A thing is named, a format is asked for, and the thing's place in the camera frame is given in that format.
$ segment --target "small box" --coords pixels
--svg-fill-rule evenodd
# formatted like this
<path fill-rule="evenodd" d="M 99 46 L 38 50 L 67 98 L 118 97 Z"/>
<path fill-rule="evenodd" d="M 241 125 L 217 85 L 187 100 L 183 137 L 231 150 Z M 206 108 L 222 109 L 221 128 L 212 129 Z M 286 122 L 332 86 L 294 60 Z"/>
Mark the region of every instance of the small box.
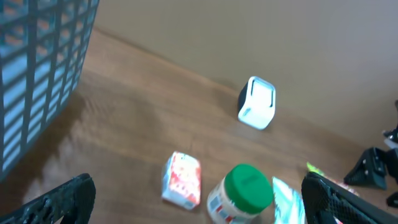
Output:
<path fill-rule="evenodd" d="M 197 159 L 174 152 L 163 169 L 162 198 L 188 210 L 200 203 L 201 167 Z"/>
<path fill-rule="evenodd" d="M 254 128 L 264 129 L 274 115 L 275 87 L 259 77 L 250 77 L 239 94 L 238 119 Z"/>

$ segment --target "green item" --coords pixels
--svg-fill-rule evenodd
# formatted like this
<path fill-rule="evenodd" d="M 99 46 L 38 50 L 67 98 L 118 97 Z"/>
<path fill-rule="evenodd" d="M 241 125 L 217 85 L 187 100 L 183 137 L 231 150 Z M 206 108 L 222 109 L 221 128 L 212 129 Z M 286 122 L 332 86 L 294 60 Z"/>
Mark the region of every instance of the green item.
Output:
<path fill-rule="evenodd" d="M 248 214 L 261 213 L 274 198 L 267 177 L 249 164 L 232 169 L 225 177 L 224 188 L 234 206 Z"/>
<path fill-rule="evenodd" d="M 307 168 L 308 168 L 308 171 L 310 171 L 310 172 L 316 172 L 317 174 L 321 175 L 322 177 L 325 176 L 325 173 L 323 173 L 322 170 L 311 165 L 311 163 L 309 163 L 309 162 L 307 162 Z"/>

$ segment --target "wooden floor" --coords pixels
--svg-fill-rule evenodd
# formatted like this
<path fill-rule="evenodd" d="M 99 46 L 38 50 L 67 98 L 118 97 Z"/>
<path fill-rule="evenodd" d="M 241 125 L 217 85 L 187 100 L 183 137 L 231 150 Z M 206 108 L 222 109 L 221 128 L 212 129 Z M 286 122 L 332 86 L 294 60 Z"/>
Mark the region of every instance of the wooden floor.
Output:
<path fill-rule="evenodd" d="M 0 215 L 87 172 L 97 189 L 91 223 L 209 223 L 207 195 L 236 164 L 300 190 L 307 161 L 342 179 L 363 151 L 283 108 L 266 130 L 250 128 L 236 119 L 237 95 L 93 32 L 68 106 L 0 184 Z M 173 151 L 202 164 L 202 203 L 193 212 L 160 199 L 160 173 Z M 387 191 L 357 190 L 387 210 L 397 187 L 389 180 Z M 272 208 L 257 220 L 272 221 Z"/>

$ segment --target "blue plastic basket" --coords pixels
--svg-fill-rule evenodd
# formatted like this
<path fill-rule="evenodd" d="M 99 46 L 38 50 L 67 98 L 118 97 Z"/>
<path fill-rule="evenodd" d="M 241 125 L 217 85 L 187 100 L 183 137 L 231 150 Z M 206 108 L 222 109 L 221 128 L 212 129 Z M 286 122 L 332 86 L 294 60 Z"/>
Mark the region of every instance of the blue plastic basket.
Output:
<path fill-rule="evenodd" d="M 0 180 L 65 107 L 99 0 L 0 0 Z"/>

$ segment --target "beige wall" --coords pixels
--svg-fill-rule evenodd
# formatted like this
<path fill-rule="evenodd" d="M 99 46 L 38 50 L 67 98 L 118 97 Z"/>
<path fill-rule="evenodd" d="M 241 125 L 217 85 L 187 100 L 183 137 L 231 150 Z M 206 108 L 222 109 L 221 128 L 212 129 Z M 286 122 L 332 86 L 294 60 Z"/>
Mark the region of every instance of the beige wall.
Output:
<path fill-rule="evenodd" d="M 397 122 L 396 0 L 102 0 L 96 25 L 364 146 Z"/>

